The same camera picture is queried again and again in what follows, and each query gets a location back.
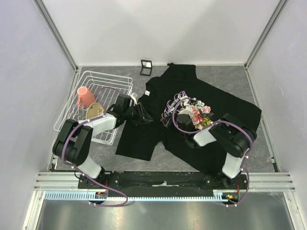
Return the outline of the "black printed t-shirt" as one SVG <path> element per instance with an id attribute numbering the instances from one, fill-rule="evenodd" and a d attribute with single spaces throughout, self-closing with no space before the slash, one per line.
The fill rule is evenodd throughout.
<path id="1" fill-rule="evenodd" d="M 216 174 L 222 170 L 226 151 L 217 142 L 198 149 L 190 148 L 183 133 L 174 126 L 165 127 L 161 121 L 171 115 L 176 103 L 185 98 L 195 98 L 205 117 L 196 112 L 192 121 L 195 125 L 207 125 L 211 121 L 230 114 L 253 130 L 260 123 L 261 110 L 254 104 L 222 91 L 200 79 L 194 65 L 168 64 L 168 69 L 160 76 L 146 83 L 150 95 L 139 98 L 153 122 L 135 126 L 127 121 L 122 131 L 116 154 L 150 161 L 155 146 L 162 142 L 164 148 L 194 169 L 204 174 Z"/>

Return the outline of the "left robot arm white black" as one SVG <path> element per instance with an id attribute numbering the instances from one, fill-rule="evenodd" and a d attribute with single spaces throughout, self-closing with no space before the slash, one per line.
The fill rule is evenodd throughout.
<path id="1" fill-rule="evenodd" d="M 67 119 L 53 144 L 52 153 L 63 163 L 89 176 L 88 182 L 94 188 L 101 188 L 105 184 L 105 169 L 89 156 L 92 137 L 116 129 L 125 121 L 143 125 L 154 120 L 141 102 L 132 96 L 120 94 L 116 102 L 101 115 L 82 121 Z"/>

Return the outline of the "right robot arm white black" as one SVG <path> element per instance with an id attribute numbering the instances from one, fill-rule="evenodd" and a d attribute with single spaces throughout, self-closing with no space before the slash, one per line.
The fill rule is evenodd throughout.
<path id="1" fill-rule="evenodd" d="M 173 114 L 172 122 L 192 148 L 204 147 L 213 142 L 223 147 L 226 159 L 219 181 L 222 187 L 232 188 L 237 183 L 236 176 L 243 170 L 244 159 L 253 148 L 256 131 L 230 114 L 201 129 L 196 129 L 190 116 L 184 113 Z"/>

